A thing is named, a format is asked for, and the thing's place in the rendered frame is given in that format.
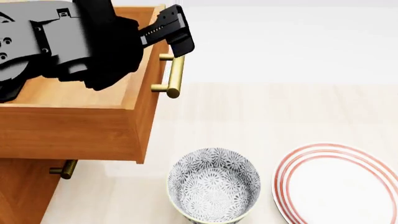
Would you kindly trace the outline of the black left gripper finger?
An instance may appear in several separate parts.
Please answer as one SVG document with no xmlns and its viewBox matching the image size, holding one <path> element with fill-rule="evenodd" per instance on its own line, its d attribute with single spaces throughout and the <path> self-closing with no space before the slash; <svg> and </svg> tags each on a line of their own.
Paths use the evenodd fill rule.
<svg viewBox="0 0 398 224">
<path fill-rule="evenodd" d="M 183 9 L 174 4 L 160 12 L 156 22 L 162 39 L 171 46 L 174 57 L 189 54 L 195 48 Z"/>
</svg>

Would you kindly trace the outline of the long brass drawer handle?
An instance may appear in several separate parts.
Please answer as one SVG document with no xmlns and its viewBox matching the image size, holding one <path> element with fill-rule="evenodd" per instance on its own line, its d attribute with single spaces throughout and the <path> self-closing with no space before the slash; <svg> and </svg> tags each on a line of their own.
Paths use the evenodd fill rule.
<svg viewBox="0 0 398 224">
<path fill-rule="evenodd" d="M 151 92 L 166 93 L 169 98 L 178 98 L 181 92 L 185 56 L 174 57 L 171 54 L 159 54 L 159 60 L 172 62 L 169 81 L 167 85 L 152 84 L 150 87 Z"/>
</svg>

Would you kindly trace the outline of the wooden cabinet drawer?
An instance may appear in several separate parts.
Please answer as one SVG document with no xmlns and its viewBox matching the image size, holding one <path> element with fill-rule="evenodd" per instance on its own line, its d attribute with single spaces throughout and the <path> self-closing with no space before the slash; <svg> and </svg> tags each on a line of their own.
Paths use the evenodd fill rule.
<svg viewBox="0 0 398 224">
<path fill-rule="evenodd" d="M 144 50 L 137 72 L 103 91 L 81 82 L 28 80 L 15 100 L 0 103 L 0 158 L 130 160 L 142 164 L 168 50 Z"/>
</svg>

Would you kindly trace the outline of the wooden cabinet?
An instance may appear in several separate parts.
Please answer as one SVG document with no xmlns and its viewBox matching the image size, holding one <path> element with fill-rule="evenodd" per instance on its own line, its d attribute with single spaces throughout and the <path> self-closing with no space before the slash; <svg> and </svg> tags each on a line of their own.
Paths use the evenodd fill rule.
<svg viewBox="0 0 398 224">
<path fill-rule="evenodd" d="M 49 169 L 64 163 L 0 159 L 0 224 L 40 224 L 60 180 Z"/>
</svg>

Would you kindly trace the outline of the floral patterned grey bowl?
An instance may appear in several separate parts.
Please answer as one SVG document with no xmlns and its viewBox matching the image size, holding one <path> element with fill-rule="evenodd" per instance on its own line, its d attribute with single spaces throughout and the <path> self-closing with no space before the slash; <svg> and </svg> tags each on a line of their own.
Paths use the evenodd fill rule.
<svg viewBox="0 0 398 224">
<path fill-rule="evenodd" d="M 191 224 L 237 224 L 256 204 L 261 179 L 238 152 L 209 147 L 180 158 L 166 187 L 174 208 Z"/>
</svg>

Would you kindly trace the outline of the white plate with red rings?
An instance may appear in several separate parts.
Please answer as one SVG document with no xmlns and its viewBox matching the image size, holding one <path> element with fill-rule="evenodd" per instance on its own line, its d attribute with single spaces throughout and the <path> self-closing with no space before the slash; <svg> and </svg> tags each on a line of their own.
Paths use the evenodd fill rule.
<svg viewBox="0 0 398 224">
<path fill-rule="evenodd" d="M 398 224 L 398 169 L 353 147 L 316 143 L 288 152 L 271 189 L 286 224 Z"/>
</svg>

